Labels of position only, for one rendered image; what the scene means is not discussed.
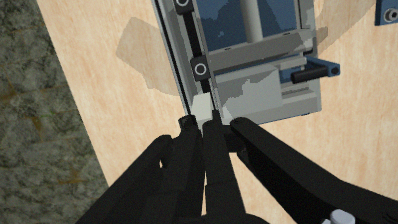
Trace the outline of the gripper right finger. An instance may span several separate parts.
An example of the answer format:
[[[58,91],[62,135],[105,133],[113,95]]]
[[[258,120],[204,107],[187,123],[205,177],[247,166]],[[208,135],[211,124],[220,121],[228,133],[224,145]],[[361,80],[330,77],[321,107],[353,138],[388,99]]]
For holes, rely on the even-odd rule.
[[[229,153],[297,224],[398,224],[398,201],[340,180],[250,119],[223,125],[202,94],[207,224],[249,224]]]

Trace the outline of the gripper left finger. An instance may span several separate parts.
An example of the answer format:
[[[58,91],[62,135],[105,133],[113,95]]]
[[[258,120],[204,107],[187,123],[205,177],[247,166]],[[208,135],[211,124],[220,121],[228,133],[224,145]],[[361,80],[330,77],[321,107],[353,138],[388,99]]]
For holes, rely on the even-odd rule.
[[[157,137],[75,224],[178,224],[179,217],[201,216],[201,99],[194,96],[191,115],[178,119],[178,137]]]

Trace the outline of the grey flat bar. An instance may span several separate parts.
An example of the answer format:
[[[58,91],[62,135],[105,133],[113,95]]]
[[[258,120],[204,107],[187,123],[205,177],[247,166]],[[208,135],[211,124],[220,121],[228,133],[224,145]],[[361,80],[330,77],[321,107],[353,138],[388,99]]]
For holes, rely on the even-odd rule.
[[[306,57],[298,55],[298,56],[294,56],[294,57],[290,57],[290,58],[286,58],[286,59],[282,59],[282,60],[278,60],[278,61],[274,61],[274,62],[270,62],[270,63],[258,65],[258,66],[253,66],[253,67],[249,67],[249,68],[245,68],[245,69],[241,69],[241,70],[237,70],[237,71],[233,71],[233,72],[217,75],[215,77],[219,77],[219,76],[223,76],[223,75],[227,75],[227,74],[231,74],[231,73],[235,73],[235,72],[239,72],[239,71],[243,71],[243,70],[247,70],[247,69],[251,69],[251,68],[267,65],[267,64],[271,64],[271,65],[279,68],[279,71],[281,71],[281,70],[285,70],[285,69],[290,69],[290,68],[306,65],[307,64],[307,60],[306,60]]]
[[[301,83],[297,83],[297,84],[293,84],[292,82],[287,82],[287,83],[281,84],[282,95],[295,93],[295,92],[308,90],[308,89],[309,89],[308,82],[301,82]]]

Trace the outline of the grey metal block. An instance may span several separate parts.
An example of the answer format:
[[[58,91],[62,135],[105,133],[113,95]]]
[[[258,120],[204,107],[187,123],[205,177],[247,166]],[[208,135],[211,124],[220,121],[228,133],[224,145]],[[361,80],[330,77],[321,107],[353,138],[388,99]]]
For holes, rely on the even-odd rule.
[[[283,106],[278,68],[270,64],[215,79],[225,119]]]

